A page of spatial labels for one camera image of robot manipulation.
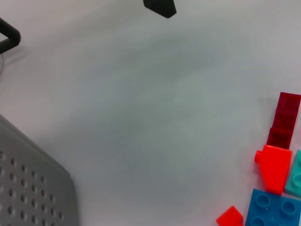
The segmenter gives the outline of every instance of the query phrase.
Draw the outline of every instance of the gray metal plate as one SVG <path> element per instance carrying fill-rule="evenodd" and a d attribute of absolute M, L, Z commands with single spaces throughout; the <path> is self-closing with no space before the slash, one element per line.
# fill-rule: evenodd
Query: gray metal plate
<path fill-rule="evenodd" d="M 78 226 L 69 173 L 0 116 L 0 226 Z"/>

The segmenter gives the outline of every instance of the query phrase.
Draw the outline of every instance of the red lego slope brick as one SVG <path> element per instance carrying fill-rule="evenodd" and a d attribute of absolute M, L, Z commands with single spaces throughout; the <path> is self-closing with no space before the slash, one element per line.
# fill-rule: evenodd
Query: red lego slope brick
<path fill-rule="evenodd" d="M 300 101 L 301 95 L 280 93 L 267 145 L 289 149 Z"/>
<path fill-rule="evenodd" d="M 216 219 L 216 222 L 219 226 L 242 226 L 243 215 L 234 206 L 231 206 Z"/>
<path fill-rule="evenodd" d="M 281 195 L 283 192 L 292 151 L 265 145 L 257 151 L 254 161 L 259 164 L 260 173 L 267 192 Z"/>

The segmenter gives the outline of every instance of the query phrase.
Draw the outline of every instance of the lego brick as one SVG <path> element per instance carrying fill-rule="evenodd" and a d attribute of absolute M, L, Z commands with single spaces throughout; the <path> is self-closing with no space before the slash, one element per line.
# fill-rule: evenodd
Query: lego brick
<path fill-rule="evenodd" d="M 275 194 L 283 192 L 291 157 L 292 151 L 269 145 L 256 152 L 254 161 L 259 164 L 267 192 Z"/>
<path fill-rule="evenodd" d="M 246 226 L 298 226 L 301 201 L 253 189 Z"/>
<path fill-rule="evenodd" d="M 243 215 L 231 206 L 220 217 L 216 219 L 219 226 L 242 226 Z"/>
<path fill-rule="evenodd" d="M 267 145 L 289 149 L 293 131 L 288 129 L 270 128 Z"/>
<path fill-rule="evenodd" d="M 177 12 L 174 0 L 143 0 L 143 2 L 146 8 L 165 18 L 171 18 Z"/>
<path fill-rule="evenodd" d="M 301 198 L 301 150 L 297 151 L 285 185 L 285 193 Z"/>
<path fill-rule="evenodd" d="M 292 93 L 280 93 L 276 113 L 285 111 L 288 113 L 297 114 L 299 110 L 301 95 Z"/>
<path fill-rule="evenodd" d="M 280 93 L 267 144 L 289 149 L 295 127 L 301 95 Z"/>

